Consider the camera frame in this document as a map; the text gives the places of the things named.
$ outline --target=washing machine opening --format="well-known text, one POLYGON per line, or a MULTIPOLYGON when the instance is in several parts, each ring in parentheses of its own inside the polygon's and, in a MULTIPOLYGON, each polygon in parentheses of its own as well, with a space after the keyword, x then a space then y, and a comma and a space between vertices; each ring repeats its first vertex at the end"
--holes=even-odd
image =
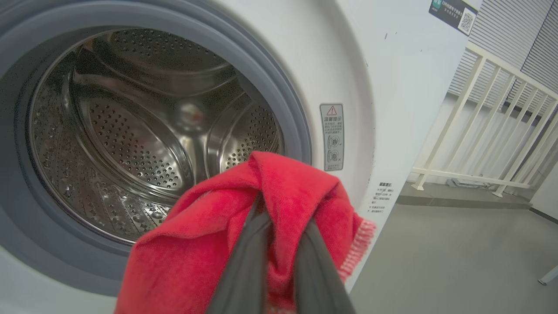
POLYGON ((251 151, 284 153, 273 112, 240 72, 150 29, 104 32, 62 54, 36 88, 26 130, 61 210, 125 244, 251 151))

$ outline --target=front-loading washing machine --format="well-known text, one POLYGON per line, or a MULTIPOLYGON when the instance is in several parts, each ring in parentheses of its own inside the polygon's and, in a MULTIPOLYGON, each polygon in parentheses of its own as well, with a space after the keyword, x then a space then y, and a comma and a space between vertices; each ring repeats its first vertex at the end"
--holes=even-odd
POLYGON ((135 240, 253 150, 381 229, 466 43, 403 2, 0 1, 0 311, 110 312, 135 240))

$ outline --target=railing foot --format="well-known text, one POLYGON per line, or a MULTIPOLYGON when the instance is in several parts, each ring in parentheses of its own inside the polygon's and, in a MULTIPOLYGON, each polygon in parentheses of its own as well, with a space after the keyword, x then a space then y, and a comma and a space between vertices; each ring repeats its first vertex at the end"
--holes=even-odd
POLYGON ((424 191, 424 188, 422 187, 422 185, 417 185, 417 184, 415 183, 415 184, 411 184, 411 186, 414 187, 414 188, 416 188, 416 189, 419 190, 419 191, 424 191))

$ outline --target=red towel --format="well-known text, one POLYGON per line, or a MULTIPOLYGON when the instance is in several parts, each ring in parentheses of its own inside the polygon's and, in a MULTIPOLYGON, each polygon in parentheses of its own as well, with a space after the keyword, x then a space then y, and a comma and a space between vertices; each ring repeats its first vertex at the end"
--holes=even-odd
POLYGON ((360 218, 339 179, 298 161, 254 151, 249 160, 186 192, 166 221, 130 254, 115 313, 205 313, 258 191, 273 221, 268 304, 295 309, 293 264, 311 216, 345 281, 374 224, 360 218))

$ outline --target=gray floor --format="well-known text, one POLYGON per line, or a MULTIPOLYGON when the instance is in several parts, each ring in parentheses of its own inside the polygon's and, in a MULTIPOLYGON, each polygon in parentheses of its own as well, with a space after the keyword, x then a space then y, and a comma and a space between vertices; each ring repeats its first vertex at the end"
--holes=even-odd
POLYGON ((351 291, 357 313, 557 314, 558 225, 526 210, 396 205, 351 291))

